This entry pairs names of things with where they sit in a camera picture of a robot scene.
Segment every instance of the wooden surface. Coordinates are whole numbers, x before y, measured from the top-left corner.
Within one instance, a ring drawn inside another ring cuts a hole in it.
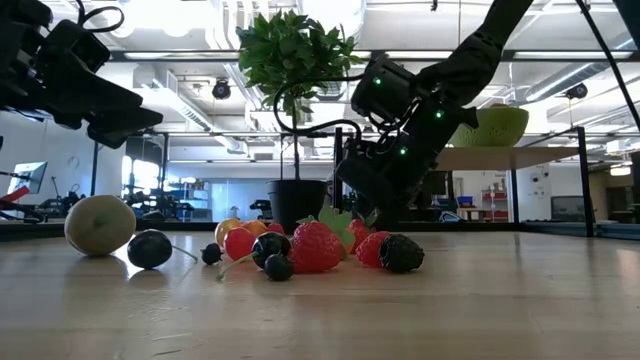
[[[510,170],[578,155],[577,147],[444,148],[436,160],[439,171]]]
[[[212,239],[171,234],[197,251]],[[0,359],[639,359],[640,243],[415,235],[417,273],[355,260],[271,283],[179,253],[159,271],[62,239],[0,244]]]

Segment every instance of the green bowl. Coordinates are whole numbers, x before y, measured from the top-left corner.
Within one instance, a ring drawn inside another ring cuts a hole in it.
[[[511,147],[520,141],[529,123],[529,112],[511,107],[478,110],[477,129],[460,125],[451,137],[455,147]]]

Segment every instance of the cherry stem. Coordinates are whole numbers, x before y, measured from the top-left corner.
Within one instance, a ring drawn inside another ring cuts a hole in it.
[[[180,251],[183,254],[186,254],[187,256],[190,256],[196,262],[196,264],[198,263],[198,257],[193,255],[192,253],[188,252],[187,250],[181,249],[181,248],[179,248],[179,247],[177,247],[175,245],[171,245],[171,247],[176,249],[176,250],[178,250],[178,251]]]
[[[257,252],[257,251],[254,251],[254,252],[252,252],[251,254],[246,255],[246,256],[243,256],[243,257],[241,257],[240,259],[238,259],[238,260],[236,260],[236,261],[232,262],[231,264],[229,264],[229,266],[227,266],[226,268],[224,268],[224,270],[222,270],[222,271],[220,272],[220,274],[218,274],[218,276],[216,276],[216,280],[222,280],[222,279],[224,279],[224,275],[226,274],[226,272],[227,272],[227,271],[229,271],[229,269],[231,269],[232,267],[234,267],[234,266],[236,266],[236,265],[240,264],[241,262],[243,262],[243,261],[245,261],[245,260],[247,260],[247,259],[249,259],[249,258],[254,257],[255,255],[258,255],[258,252]]]

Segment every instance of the red cherry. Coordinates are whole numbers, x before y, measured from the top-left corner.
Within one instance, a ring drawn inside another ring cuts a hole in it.
[[[224,237],[224,250],[235,261],[249,255],[255,241],[256,237],[251,231],[242,227],[233,228]]]
[[[282,225],[276,224],[276,223],[269,224],[269,227],[267,228],[267,231],[275,232],[275,233],[278,233],[278,234],[281,234],[281,235],[286,235],[284,233],[284,228],[282,227]]]

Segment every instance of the white round fruit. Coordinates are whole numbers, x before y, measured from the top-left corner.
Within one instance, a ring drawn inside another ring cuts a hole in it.
[[[69,244],[89,256],[106,256],[126,244],[136,230],[136,216],[112,195],[78,201],[64,222]]]

